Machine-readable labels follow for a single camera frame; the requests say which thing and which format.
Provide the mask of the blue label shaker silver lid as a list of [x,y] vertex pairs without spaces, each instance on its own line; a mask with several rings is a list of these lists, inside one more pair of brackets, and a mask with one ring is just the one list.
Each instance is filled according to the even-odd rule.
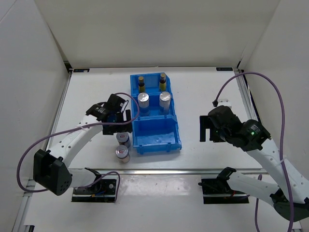
[[167,91],[163,91],[159,95],[159,112],[162,115],[167,115],[169,113],[171,101],[171,94]]

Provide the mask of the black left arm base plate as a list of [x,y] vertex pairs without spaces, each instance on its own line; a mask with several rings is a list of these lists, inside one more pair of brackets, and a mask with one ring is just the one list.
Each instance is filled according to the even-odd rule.
[[116,174],[103,177],[94,186],[75,188],[72,193],[73,203],[115,203],[118,194],[119,177]]

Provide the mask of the yellow label bottle gold cap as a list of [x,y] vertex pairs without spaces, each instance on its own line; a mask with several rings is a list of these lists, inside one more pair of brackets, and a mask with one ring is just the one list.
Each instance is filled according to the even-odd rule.
[[166,74],[165,73],[160,74],[159,91],[160,92],[166,91]]

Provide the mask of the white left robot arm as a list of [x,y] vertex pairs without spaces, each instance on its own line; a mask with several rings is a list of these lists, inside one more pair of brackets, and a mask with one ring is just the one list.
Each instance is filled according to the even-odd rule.
[[57,196],[69,188],[85,188],[97,193],[102,175],[91,168],[71,169],[70,164],[98,133],[132,132],[133,119],[127,104],[121,93],[111,94],[106,102],[92,105],[77,127],[64,132],[66,136],[61,141],[46,151],[38,150],[33,164],[35,182]]

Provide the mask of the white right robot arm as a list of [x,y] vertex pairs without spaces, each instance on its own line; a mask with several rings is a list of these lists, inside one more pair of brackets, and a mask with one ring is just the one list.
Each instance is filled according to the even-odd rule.
[[270,133],[258,121],[241,122],[228,106],[220,105],[208,115],[199,117],[200,141],[227,142],[240,148],[255,159],[275,181],[274,184],[247,177],[234,168],[224,168],[216,177],[217,188],[222,193],[241,191],[269,205],[289,220],[290,207],[294,207],[293,221],[309,216],[309,181],[287,160],[280,159]]

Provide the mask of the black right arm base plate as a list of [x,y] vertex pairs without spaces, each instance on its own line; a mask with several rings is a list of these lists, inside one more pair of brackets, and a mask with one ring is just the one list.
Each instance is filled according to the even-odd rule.
[[215,177],[203,177],[198,186],[201,187],[204,204],[248,204],[249,195],[231,190],[219,183]]

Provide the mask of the red label spice jar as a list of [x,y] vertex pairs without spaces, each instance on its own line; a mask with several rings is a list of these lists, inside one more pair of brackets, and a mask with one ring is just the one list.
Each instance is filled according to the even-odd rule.
[[131,146],[130,137],[128,132],[119,132],[116,134],[116,139],[119,145],[124,145],[127,148]]
[[116,156],[123,163],[127,163],[130,161],[129,150],[125,145],[119,145],[115,150]]

